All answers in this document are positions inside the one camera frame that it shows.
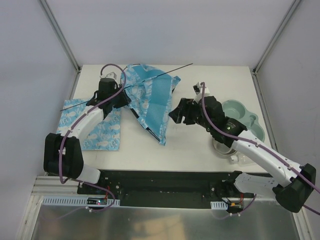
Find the blue patterned pet tent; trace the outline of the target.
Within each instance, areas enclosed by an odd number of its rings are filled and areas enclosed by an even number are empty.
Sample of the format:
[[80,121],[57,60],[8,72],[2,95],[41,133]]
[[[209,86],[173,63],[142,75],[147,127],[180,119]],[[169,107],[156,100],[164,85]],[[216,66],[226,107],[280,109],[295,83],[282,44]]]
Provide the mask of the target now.
[[142,128],[164,146],[173,92],[181,79],[146,64],[129,64],[124,72],[124,91],[131,99],[128,108]]

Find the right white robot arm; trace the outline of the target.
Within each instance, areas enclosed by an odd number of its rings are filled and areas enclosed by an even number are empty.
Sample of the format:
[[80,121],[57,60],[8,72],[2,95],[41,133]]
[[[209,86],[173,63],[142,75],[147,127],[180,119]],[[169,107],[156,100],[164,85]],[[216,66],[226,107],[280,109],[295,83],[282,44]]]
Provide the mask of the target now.
[[182,98],[169,116],[176,124],[204,127],[214,140],[244,154],[270,174],[270,178],[263,178],[236,173],[235,179],[225,184],[230,197],[241,193],[269,195],[286,210],[298,213],[316,188],[314,166],[300,165],[266,146],[245,125],[227,117],[214,96],[199,101]]

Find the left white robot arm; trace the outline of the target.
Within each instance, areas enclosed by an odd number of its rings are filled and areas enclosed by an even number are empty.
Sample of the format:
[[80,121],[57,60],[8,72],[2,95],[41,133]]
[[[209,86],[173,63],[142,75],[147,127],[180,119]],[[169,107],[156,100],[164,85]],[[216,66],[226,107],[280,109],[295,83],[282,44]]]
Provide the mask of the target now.
[[61,133],[49,133],[46,136],[43,160],[45,172],[59,176],[62,183],[68,179],[87,182],[89,190],[96,195],[105,191],[106,183],[101,179],[101,171],[84,163],[81,145],[113,109],[122,108],[131,102],[124,87],[124,82],[118,84],[111,77],[101,78],[98,90],[71,126]]

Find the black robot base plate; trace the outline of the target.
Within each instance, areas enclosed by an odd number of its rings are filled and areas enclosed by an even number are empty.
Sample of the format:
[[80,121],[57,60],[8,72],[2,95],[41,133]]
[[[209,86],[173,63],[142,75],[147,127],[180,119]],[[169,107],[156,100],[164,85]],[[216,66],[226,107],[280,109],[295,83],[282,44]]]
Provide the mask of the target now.
[[232,172],[103,170],[99,184],[122,207],[209,209],[222,198],[238,199]]

